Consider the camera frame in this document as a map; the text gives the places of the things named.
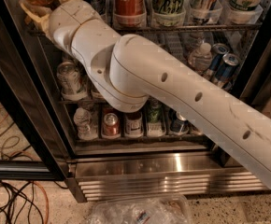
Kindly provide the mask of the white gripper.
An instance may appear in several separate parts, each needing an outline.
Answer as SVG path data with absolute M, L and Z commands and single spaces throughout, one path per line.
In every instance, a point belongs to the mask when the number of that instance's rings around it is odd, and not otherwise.
M 48 7 L 33 6 L 26 2 L 20 2 L 20 6 L 38 31 L 56 47 L 71 54 L 71 43 L 77 29 L 86 21 L 100 19 L 100 15 L 83 0 L 59 2 L 61 5 L 53 12 Z

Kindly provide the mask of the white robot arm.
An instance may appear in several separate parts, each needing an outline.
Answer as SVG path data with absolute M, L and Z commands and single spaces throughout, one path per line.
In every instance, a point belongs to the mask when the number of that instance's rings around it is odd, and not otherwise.
M 119 35 L 83 0 L 20 0 L 36 27 L 83 64 L 117 110 L 153 97 L 194 124 L 271 189 L 271 119 L 140 35 Z

